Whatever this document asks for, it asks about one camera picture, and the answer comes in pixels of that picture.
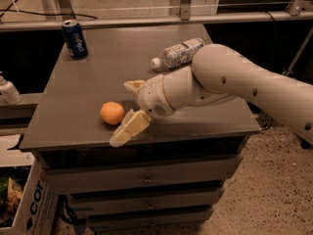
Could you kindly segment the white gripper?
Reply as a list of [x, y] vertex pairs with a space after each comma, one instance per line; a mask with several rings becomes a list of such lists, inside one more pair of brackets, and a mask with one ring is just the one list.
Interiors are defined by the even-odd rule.
[[123, 83], [126, 90], [133, 94], [138, 93], [137, 102], [142, 110], [127, 112], [110, 138], [111, 146], [117, 148], [127, 143], [148, 128], [152, 118], [165, 118], [174, 113], [164, 93], [163, 79], [164, 76], [160, 74], [146, 81], [128, 80]]

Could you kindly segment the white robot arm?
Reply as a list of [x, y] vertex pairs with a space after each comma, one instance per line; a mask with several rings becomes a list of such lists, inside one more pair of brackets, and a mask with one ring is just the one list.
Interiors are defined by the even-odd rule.
[[120, 147], [150, 125], [185, 107], [245, 99], [299, 137], [313, 143], [313, 85], [268, 71], [220, 44], [198, 50], [192, 63], [148, 80], [126, 81], [140, 110], [129, 111], [110, 145]]

